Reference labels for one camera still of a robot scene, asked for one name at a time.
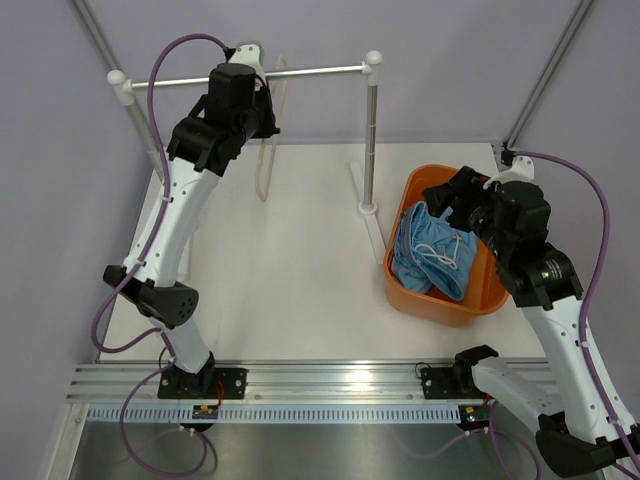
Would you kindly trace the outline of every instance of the table surface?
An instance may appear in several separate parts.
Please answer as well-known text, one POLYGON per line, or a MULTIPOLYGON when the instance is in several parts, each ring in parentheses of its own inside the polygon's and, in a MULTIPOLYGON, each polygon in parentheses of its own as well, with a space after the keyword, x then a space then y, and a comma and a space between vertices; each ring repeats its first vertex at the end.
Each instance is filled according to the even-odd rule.
MULTIPOLYGON (((245 147, 230 164, 193 237, 186 283, 200 293, 194 318, 216 358, 451 358, 481 344, 504 357, 544 356, 511 299, 464 329, 400 313, 387 303, 383 270, 358 215, 349 170, 350 162, 363 162, 363 145, 278 147, 266 203, 254 190, 257 153, 258 147, 245 147)), ((497 171, 489 144, 378 145, 374 200, 385 239, 409 174, 425 164, 497 171)), ((141 222, 158 189, 154 176, 141 222)), ((122 345, 149 327, 133 305, 119 298, 106 345, 122 345)), ((154 360, 161 349, 161 340, 152 336, 102 359, 154 360)))

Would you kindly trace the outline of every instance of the orange plastic basket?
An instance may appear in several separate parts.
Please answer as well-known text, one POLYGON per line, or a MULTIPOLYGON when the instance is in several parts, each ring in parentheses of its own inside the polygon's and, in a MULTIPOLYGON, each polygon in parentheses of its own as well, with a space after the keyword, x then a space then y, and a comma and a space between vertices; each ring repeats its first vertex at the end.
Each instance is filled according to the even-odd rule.
POLYGON ((479 315, 495 312, 507 301, 508 293, 498 279, 495 259, 487 248, 478 242, 478 253, 471 267, 469 285, 460 302, 451 300, 435 287, 424 295, 407 290, 394 277, 391 271, 391 260, 402 212, 423 200, 422 191, 425 188, 449 181, 457 171, 455 168, 443 165, 425 165, 413 171, 398 207, 398 214, 384 257, 385 294, 393 308, 444 323, 450 327, 464 327, 479 315))

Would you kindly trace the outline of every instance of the folded blue fabric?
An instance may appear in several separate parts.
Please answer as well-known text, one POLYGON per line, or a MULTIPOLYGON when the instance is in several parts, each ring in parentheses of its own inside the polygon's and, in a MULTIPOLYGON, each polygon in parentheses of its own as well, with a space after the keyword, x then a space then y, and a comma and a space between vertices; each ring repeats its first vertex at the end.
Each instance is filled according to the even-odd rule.
POLYGON ((473 233, 451 228, 418 202, 405 210, 393 246, 391 270, 409 290, 426 293, 433 285, 453 300, 464 297, 478 247, 473 233))

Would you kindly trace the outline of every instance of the white drawstring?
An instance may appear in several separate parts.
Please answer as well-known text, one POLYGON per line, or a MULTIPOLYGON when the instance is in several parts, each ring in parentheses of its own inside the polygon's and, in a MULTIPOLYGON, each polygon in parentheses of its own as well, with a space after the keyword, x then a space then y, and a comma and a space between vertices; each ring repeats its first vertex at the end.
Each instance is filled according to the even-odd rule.
POLYGON ((458 263, 456 262, 456 257, 458 256, 458 247, 460 246, 460 240, 462 240, 462 237, 460 237, 460 235, 456 232, 456 248, 453 251, 453 258, 449 258, 446 255, 440 255, 438 252, 436 252, 436 250, 431 245, 427 245, 426 243, 421 243, 419 245, 416 245, 415 250, 417 251, 419 248, 427 248, 431 251, 431 253, 423 253, 423 252, 417 252, 417 253, 419 253, 424 257, 436 258, 440 263, 443 263, 444 265, 448 265, 453 270, 457 270, 458 263))

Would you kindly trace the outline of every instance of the white string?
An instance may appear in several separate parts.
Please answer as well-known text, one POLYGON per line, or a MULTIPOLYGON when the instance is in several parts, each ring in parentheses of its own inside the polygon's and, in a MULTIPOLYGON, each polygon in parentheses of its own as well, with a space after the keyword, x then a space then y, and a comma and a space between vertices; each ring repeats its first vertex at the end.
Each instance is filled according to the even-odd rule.
MULTIPOLYGON (((278 56, 278 61, 276 62, 276 69, 282 70, 283 68, 288 68, 289 65, 287 63, 287 57, 284 55, 278 56)), ((271 98, 275 98, 276 92, 278 91, 278 83, 273 82, 273 87, 271 89, 271 98)), ((282 125, 282 115, 284 114, 284 103, 287 99, 287 90, 289 87, 289 80, 284 80, 282 85, 282 93, 280 94, 280 105, 278 107, 278 115, 276 117, 276 126, 280 127, 282 125)), ((260 176, 262 174, 262 162, 264 160, 264 151, 267 145, 267 139, 263 138, 260 142, 260 151, 258 152, 258 164, 256 165, 256 176, 255 176, 255 184, 256 184, 256 194, 258 198, 262 202, 267 201, 267 197, 269 196, 269 186, 271 185, 271 173, 273 172, 273 162, 276 158, 276 149, 278 148, 278 138, 280 135, 274 135, 272 137, 271 143, 271 153, 269 155, 269 163, 267 164, 267 174, 266 174, 266 183, 264 190, 262 189, 260 176)))
POLYGON ((417 252, 417 253, 419 253, 423 257, 435 258, 440 263, 451 267, 453 270, 457 270, 458 263, 456 262, 456 258, 458 256, 458 247, 460 246, 460 240, 462 240, 462 237, 460 237, 460 235, 456 232, 456 248, 453 250, 453 258, 449 258, 446 255, 440 255, 438 252, 436 252, 436 250, 431 245, 428 245, 426 243, 421 243, 419 245, 416 245, 415 250, 418 250, 419 248, 427 248, 431 251, 431 253, 424 253, 424 252, 417 252))

